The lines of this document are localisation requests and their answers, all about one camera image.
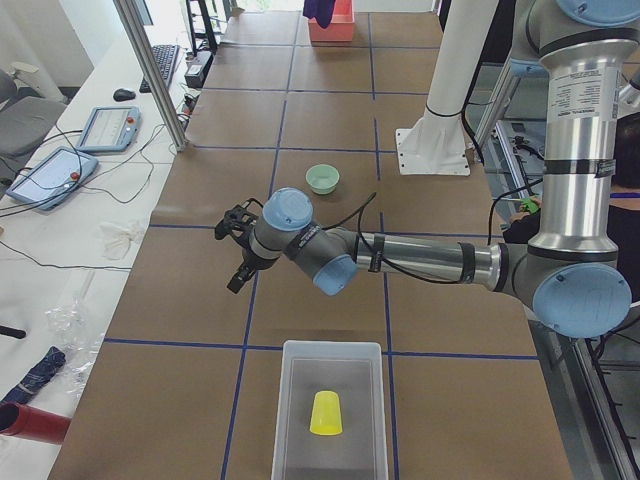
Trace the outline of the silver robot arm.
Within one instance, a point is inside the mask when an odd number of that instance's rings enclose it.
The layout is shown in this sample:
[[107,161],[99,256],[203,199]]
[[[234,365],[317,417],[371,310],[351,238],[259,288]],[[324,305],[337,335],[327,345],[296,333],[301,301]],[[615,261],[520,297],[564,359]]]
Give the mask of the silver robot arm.
[[548,79],[542,195],[520,210],[501,242],[483,247],[323,226],[308,196],[274,192],[259,214],[227,211],[215,229],[232,237],[242,264],[238,292],[279,258],[321,291],[343,290],[360,269],[395,271],[433,284],[481,284],[519,299],[569,338],[616,332],[639,299],[639,213],[611,193],[639,186],[639,115],[621,106],[621,68],[639,45],[635,1],[519,1],[511,62]]

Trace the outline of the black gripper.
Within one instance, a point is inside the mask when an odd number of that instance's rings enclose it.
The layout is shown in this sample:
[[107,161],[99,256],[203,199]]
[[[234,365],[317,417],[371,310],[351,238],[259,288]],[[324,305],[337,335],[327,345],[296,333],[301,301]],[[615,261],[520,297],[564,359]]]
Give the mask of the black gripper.
[[244,246],[242,248],[242,257],[242,264],[227,284],[227,289],[232,293],[239,293],[257,271],[267,270],[274,265],[274,252],[272,250],[254,251],[250,246]]

